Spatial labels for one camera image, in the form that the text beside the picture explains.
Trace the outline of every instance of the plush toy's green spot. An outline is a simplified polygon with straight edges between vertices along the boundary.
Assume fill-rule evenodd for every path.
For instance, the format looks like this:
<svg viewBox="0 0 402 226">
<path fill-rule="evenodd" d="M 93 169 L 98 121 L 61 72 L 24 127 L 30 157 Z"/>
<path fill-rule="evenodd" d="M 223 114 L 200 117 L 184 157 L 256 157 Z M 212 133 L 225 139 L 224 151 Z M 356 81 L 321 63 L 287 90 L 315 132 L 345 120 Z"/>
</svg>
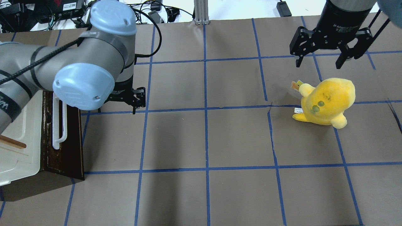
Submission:
<svg viewBox="0 0 402 226">
<path fill-rule="evenodd" d="M 320 111 L 320 108 L 319 108 L 317 105 L 314 105 L 314 106 L 313 106 L 313 111 L 314 111 L 314 112 L 319 112 L 319 111 Z"/>
</svg>

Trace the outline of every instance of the white label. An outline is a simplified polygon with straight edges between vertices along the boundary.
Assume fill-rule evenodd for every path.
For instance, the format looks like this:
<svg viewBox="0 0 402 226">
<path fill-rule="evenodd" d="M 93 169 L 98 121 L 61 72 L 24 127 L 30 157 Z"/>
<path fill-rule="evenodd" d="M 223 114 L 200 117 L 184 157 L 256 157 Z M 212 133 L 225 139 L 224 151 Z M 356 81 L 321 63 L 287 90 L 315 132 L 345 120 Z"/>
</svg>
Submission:
<svg viewBox="0 0 402 226">
<path fill-rule="evenodd" d="M 76 9 L 76 5 L 77 5 L 77 3 L 75 3 L 75 2 L 64 4 L 63 11 L 70 10 L 70 9 Z"/>
<path fill-rule="evenodd" d="M 303 113 L 303 109 L 295 107 L 295 113 Z"/>
</svg>

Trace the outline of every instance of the gray robot arm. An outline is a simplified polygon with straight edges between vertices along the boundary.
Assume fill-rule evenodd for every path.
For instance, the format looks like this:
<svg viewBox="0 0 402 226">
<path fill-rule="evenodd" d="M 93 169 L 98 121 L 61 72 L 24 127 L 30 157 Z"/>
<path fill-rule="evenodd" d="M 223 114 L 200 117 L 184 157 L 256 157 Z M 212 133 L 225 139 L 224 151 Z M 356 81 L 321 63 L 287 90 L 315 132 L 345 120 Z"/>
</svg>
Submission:
<svg viewBox="0 0 402 226">
<path fill-rule="evenodd" d="M 54 91 L 70 106 L 93 110 L 107 100 L 115 82 L 132 77 L 136 27 L 131 8 L 114 0 L 99 1 L 92 7 L 91 24 L 77 48 L 0 84 L 0 134 L 38 90 Z M 0 43 L 0 81 L 56 49 Z"/>
<path fill-rule="evenodd" d="M 300 67 L 304 56 L 318 49 L 340 49 L 341 54 L 335 63 L 340 69 L 345 61 L 363 56 L 389 21 L 402 27 L 402 0 L 378 0 L 380 10 L 389 19 L 376 35 L 371 34 L 371 24 L 361 29 L 376 1 L 327 0 L 316 28 L 299 27 L 289 45 L 290 54 L 296 57 L 296 67 Z M 357 43 L 349 47 L 348 43 L 355 38 Z"/>
</svg>

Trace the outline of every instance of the yellow duck toy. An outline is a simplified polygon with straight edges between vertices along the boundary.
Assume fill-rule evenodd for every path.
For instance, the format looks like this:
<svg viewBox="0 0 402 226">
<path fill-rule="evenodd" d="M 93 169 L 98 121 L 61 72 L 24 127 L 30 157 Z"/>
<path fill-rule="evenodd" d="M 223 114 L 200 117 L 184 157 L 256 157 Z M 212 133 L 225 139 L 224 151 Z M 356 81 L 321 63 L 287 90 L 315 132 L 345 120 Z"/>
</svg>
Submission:
<svg viewBox="0 0 402 226">
<path fill-rule="evenodd" d="M 292 82 L 292 88 L 302 97 L 303 113 L 293 115 L 298 121 L 312 122 L 319 125 L 333 125 L 337 129 L 346 126 L 343 112 L 355 101 L 355 86 L 352 81 L 343 78 L 329 78 L 312 87 L 307 83 Z"/>
</svg>

